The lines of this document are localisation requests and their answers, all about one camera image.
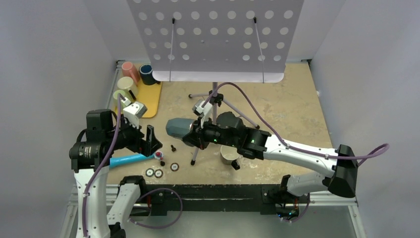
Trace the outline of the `grey teal mug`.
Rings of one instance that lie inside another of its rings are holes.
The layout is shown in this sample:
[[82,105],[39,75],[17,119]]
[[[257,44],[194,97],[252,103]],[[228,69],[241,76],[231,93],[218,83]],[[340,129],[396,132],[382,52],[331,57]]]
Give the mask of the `grey teal mug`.
[[165,126],[166,133],[167,135],[173,138],[181,140],[185,135],[187,135],[190,132],[194,121],[194,119],[186,118],[169,119]]

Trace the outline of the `black handled white mug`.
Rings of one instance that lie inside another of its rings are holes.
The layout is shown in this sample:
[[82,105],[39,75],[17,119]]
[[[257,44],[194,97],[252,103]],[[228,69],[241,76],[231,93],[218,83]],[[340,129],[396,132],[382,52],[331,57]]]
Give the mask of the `black handled white mug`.
[[234,170],[240,169],[239,154],[236,148],[222,145],[220,147],[220,159],[224,165],[230,165]]

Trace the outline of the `light green mug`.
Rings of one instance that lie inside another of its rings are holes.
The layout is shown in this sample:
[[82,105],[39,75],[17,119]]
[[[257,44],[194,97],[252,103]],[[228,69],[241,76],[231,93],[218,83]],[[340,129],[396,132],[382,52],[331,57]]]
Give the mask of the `light green mug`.
[[132,104],[133,99],[127,91],[119,89],[113,93],[113,101],[115,107],[118,107],[118,104],[120,104],[122,108],[125,108]]

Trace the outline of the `cream beige mug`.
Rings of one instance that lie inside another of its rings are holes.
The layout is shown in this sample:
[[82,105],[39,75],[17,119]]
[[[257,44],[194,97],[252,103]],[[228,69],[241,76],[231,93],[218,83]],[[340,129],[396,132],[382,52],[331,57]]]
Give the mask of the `cream beige mug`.
[[132,99],[135,100],[137,98],[138,86],[131,77],[129,76],[121,77],[117,81],[117,87],[118,89],[123,90]]

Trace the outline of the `dark blue mug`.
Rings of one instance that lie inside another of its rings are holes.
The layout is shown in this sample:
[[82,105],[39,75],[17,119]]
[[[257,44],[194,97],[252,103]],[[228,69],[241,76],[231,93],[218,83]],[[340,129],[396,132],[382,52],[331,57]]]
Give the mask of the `dark blue mug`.
[[153,76],[153,68],[150,63],[141,65],[139,67],[139,74],[142,82],[147,86],[160,84],[160,81],[157,81]]

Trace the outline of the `pink mug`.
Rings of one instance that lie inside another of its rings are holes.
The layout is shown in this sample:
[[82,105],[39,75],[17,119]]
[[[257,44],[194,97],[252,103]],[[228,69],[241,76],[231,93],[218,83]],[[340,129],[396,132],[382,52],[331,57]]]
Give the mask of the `pink mug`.
[[141,77],[135,65],[130,61],[126,61],[122,64],[121,69],[123,76],[131,77],[137,86]]

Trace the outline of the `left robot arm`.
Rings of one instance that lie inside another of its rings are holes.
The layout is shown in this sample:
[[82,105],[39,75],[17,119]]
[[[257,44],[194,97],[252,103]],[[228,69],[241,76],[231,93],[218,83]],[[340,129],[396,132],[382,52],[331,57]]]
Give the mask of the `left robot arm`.
[[144,156],[152,156],[162,148],[153,126],[132,123],[138,117],[116,114],[109,109],[89,111],[87,127],[69,150],[71,168],[78,189],[78,238],[110,238],[125,234],[119,222],[109,225],[106,208],[106,181],[110,158],[115,150],[127,148]]

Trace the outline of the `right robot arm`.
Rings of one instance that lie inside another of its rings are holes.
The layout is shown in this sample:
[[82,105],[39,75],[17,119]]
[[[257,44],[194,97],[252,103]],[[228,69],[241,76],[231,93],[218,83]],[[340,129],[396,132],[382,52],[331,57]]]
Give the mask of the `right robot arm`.
[[191,147],[204,150],[210,143],[220,144],[235,148],[244,158],[277,160],[310,169],[309,174],[282,178],[278,195],[285,202],[316,191],[346,198],[356,195],[358,165],[350,160],[354,153],[347,145],[328,149],[298,144],[306,152],[297,151],[292,149],[294,142],[283,145],[275,135],[245,126],[232,112],[220,114],[216,123],[210,119],[176,119],[173,126],[173,136]]

